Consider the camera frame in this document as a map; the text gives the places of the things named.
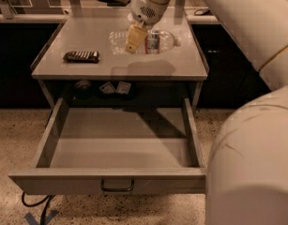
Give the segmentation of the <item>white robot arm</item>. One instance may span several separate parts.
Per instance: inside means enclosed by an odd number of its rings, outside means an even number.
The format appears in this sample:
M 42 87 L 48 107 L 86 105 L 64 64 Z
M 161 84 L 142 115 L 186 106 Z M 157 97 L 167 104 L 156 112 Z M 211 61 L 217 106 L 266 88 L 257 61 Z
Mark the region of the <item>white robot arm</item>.
M 212 144 L 205 225 L 288 225 L 288 0 L 204 1 L 270 89 Z

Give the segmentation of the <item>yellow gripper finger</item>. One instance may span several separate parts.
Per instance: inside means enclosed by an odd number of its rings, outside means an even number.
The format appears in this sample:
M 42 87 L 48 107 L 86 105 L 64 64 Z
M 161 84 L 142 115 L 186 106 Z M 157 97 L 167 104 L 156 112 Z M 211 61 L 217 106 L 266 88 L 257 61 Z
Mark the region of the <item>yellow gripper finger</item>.
M 147 37 L 147 29 L 139 23 L 132 24 L 128 30 L 125 50 L 135 53 Z

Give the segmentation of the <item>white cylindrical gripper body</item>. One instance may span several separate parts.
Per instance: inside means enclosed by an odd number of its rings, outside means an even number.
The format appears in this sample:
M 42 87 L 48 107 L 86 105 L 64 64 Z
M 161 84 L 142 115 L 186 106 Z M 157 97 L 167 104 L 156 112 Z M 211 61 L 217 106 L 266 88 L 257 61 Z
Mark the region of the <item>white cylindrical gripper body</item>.
M 162 18 L 168 0 L 131 0 L 131 14 L 133 19 L 145 24 L 156 24 Z

